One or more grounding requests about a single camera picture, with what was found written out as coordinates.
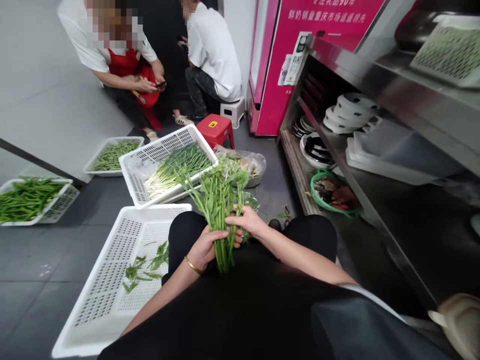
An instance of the white wall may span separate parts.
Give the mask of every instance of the white wall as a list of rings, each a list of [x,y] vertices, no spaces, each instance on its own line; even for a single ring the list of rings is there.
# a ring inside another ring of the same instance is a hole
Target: white wall
[[[0,148],[0,186],[9,180],[18,179],[19,174],[29,164],[27,160]]]
[[[0,2],[0,138],[88,182],[83,167],[101,143],[133,124],[80,63],[59,3]]]
[[[249,88],[257,0],[219,0],[218,8],[223,9],[222,15],[235,45],[242,75],[242,95],[246,97]]]

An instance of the green plastic basket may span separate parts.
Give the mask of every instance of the green plastic basket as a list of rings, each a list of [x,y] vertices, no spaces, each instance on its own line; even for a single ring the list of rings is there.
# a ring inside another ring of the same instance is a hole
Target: green plastic basket
[[[320,205],[322,208],[329,210],[334,213],[340,213],[344,214],[347,218],[356,218],[359,214],[360,206],[357,206],[356,209],[354,210],[349,210],[349,211],[343,211],[343,210],[338,210],[337,208],[330,206],[327,204],[325,201],[323,201],[317,191],[315,190],[314,183],[322,178],[322,176],[326,175],[329,179],[337,177],[340,182],[342,182],[344,185],[348,185],[349,183],[345,180],[345,178],[341,176],[335,176],[332,174],[330,171],[325,170],[325,169],[318,169],[318,172],[311,178],[310,181],[310,190],[311,190],[311,195],[313,196],[313,199],[315,202]]]

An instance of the pink sign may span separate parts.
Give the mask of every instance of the pink sign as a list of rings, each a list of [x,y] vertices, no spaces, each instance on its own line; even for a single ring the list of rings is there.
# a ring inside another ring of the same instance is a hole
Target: pink sign
[[[294,90],[293,86],[280,86],[279,75],[286,55],[294,51],[299,32],[315,35],[324,31],[330,43],[353,52],[383,3],[384,0],[282,0],[256,135],[278,135]],[[346,41],[347,38],[358,40]]]

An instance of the red apron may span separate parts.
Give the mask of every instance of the red apron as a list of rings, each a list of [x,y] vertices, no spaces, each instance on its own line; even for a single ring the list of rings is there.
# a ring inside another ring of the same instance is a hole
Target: red apron
[[[110,74],[114,74],[122,78],[130,75],[140,75],[154,84],[157,83],[154,71],[150,66],[143,66],[139,69],[140,61],[137,58],[137,53],[135,50],[128,49],[125,56],[116,55],[110,49],[108,49],[108,52],[110,53],[111,58],[110,65],[108,65],[110,68]],[[135,95],[138,103],[140,104],[140,110],[143,115],[145,115],[150,125],[155,130],[162,129],[162,124],[159,122],[157,115],[155,114],[155,110],[152,108],[158,101],[160,92],[138,93],[135,90],[132,90],[131,92],[133,95]]]

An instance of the gray tile floor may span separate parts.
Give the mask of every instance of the gray tile floor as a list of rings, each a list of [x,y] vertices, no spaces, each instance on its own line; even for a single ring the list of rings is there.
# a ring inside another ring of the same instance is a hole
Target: gray tile floor
[[[170,118],[159,136],[178,128]],[[250,137],[245,119],[234,136],[237,149],[267,159],[262,183],[252,191],[265,220],[283,212],[284,205],[295,214],[282,150],[273,139]],[[96,177],[57,224],[0,227],[0,359],[51,359],[120,209],[132,205],[122,177]]]

